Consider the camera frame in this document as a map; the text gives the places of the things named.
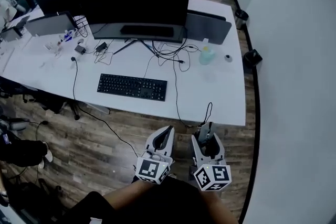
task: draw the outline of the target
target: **desk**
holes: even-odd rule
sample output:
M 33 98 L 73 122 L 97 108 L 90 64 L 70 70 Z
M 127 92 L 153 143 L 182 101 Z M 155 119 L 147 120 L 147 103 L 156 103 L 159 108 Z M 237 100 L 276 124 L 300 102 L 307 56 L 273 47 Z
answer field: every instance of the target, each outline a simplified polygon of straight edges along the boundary
M 190 0 L 188 8 L 224 16 L 232 23 L 232 28 L 222 45 L 208 45 L 187 40 L 186 44 L 197 45 L 200 49 L 205 45 L 212 47 L 216 52 L 216 58 L 210 65 L 202 66 L 198 61 L 200 52 L 192 53 L 190 54 L 191 67 L 187 72 L 180 72 L 175 64 L 180 117 L 185 121 L 202 122 L 207 105 L 212 102 L 211 121 L 220 124 L 245 125 L 243 64 L 231 7 L 206 0 Z M 179 118 L 176 110 L 173 62 L 167 61 L 159 67 L 157 58 L 154 57 L 146 73 L 146 78 L 168 81 L 165 102 L 97 93 L 101 73 L 142 78 L 153 55 L 142 44 L 136 43 L 116 54 L 112 58 L 111 65 L 95 64 L 93 54 L 79 55 L 74 51 L 77 40 L 81 38 L 78 37 L 65 43 L 62 55 L 55 58 L 43 48 L 43 45 L 57 38 L 58 35 L 32 37 L 23 48 L 15 49 L 2 76 L 36 89 L 73 99 L 72 86 L 76 64 L 70 58 L 75 56 L 78 62 L 76 100 L 135 113 L 171 119 Z M 102 40 L 101 43 L 104 41 L 107 44 L 111 42 L 111 40 Z M 89 35 L 85 45 L 87 52 L 93 51 L 97 43 L 98 40 L 94 40 L 93 36 Z M 124 41 L 115 40 L 109 51 L 117 51 L 122 46 Z M 231 55 L 233 61 L 225 61 L 225 55 Z M 180 52 L 179 57 L 188 61 L 188 55 L 184 51 Z M 181 64 L 181 68 L 187 68 L 187 64 Z

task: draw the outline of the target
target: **black keyboard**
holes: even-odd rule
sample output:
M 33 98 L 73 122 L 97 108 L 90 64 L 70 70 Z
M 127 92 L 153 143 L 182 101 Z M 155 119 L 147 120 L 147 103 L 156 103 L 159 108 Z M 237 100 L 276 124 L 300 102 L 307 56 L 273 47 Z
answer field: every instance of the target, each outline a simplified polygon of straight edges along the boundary
M 164 101 L 166 89 L 164 80 L 101 74 L 97 92 Z
M 174 28 L 164 26 L 125 25 L 122 27 L 120 32 L 123 35 L 144 35 L 159 37 L 174 36 Z

